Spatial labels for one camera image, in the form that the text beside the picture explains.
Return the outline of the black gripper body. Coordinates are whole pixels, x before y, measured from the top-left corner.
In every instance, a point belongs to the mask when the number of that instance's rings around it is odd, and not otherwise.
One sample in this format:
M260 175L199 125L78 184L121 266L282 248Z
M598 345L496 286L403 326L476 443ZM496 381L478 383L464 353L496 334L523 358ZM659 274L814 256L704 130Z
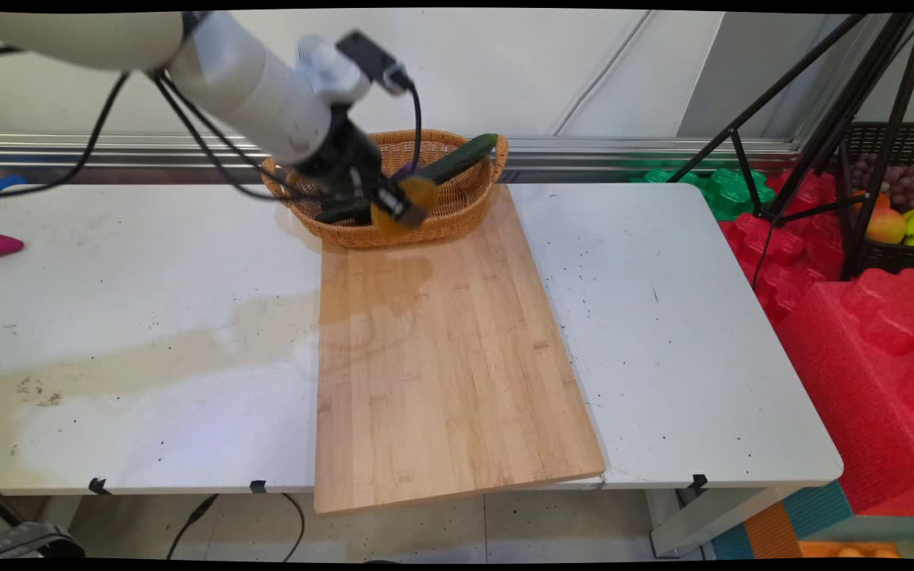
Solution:
M291 167L312 190L294 186L302 205L320 207L319 218L371 218L371 198L387 176L378 145L348 116L349 105L331 105L328 134L314 155Z

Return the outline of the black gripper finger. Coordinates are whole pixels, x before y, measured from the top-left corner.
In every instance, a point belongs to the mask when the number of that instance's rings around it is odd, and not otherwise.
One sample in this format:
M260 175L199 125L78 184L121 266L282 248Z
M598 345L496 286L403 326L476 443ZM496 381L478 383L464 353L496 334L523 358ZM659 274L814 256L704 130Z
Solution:
M429 184L391 184L378 191L379 228L419 228L429 213Z

